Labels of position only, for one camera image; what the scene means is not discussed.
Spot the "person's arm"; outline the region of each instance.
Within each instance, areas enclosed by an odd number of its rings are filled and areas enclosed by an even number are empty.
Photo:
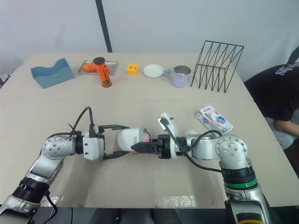
[[[274,126],[280,132],[299,137],[299,125],[291,121],[274,120]]]

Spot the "orange cylinder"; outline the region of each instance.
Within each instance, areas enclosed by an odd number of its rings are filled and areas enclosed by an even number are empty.
[[[103,57],[96,57],[93,60],[96,68],[97,68],[97,72],[98,75],[100,77],[100,80],[102,82],[102,86],[103,87],[110,87],[112,85],[112,82],[110,80],[110,69],[108,68],[108,66],[105,63],[105,59]]]

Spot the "yellow ring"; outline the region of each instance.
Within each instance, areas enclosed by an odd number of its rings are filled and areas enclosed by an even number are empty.
[[[254,220],[254,219],[246,219],[238,222],[238,224],[265,224],[263,221]]]

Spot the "metal tray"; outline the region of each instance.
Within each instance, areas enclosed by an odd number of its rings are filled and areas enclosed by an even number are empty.
[[[83,74],[83,75],[97,75],[97,72],[84,72],[82,69],[82,66],[84,64],[90,64],[91,61],[85,60],[83,61],[80,69],[79,69],[79,74]],[[110,69],[110,75],[113,76],[116,72],[116,68],[117,68],[117,61],[105,61],[106,65],[109,67]]]

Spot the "black cable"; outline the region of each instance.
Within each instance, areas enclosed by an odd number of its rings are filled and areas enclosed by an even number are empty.
[[[161,123],[164,125],[166,131],[168,132],[168,134],[170,135],[170,137],[174,140],[174,142],[176,143],[176,145],[179,147],[180,151],[187,157],[187,159],[196,167],[201,168],[201,169],[205,169],[205,170],[209,170],[209,171],[214,171],[214,172],[219,172],[222,173],[221,170],[219,169],[214,169],[214,168],[208,168],[208,167],[203,167],[199,164],[197,164],[189,155],[187,152],[185,152],[185,150],[183,149],[183,147],[180,145],[180,143],[177,141],[176,137],[174,137],[174,135],[172,134],[172,132],[170,131],[169,127],[167,126],[167,123],[163,120],[163,118],[161,118]]]
[[[197,143],[198,143],[204,136],[206,136],[206,135],[209,134],[209,133],[217,133],[217,134],[219,134],[220,136],[222,136],[222,134],[221,134],[220,132],[216,131],[216,130],[210,130],[210,131],[207,131],[207,132],[201,134],[201,135],[195,140],[195,142],[193,143],[193,145],[190,147],[190,150],[194,149],[194,147],[197,145]]]
[[[86,107],[79,115],[78,119],[76,120],[76,123],[73,127],[73,129],[76,129],[77,127],[77,124],[79,123],[81,117],[83,116],[83,114],[86,112],[86,111],[89,111],[89,119],[90,119],[90,124],[93,125],[93,112],[92,112],[92,109],[90,106]]]
[[[73,224],[73,208],[71,208],[71,224]]]
[[[70,132],[55,133],[55,134],[50,135],[47,139],[52,138],[52,137],[57,136],[57,135],[70,135],[70,134],[71,134]]]
[[[58,208],[56,207],[56,205],[52,202],[52,200],[50,198],[50,193],[48,193],[46,195],[46,197],[47,197],[48,202],[50,203],[50,205],[52,205],[52,207],[54,209],[54,213],[46,221],[44,221],[43,224],[47,224],[57,214],[57,211],[58,211]]]

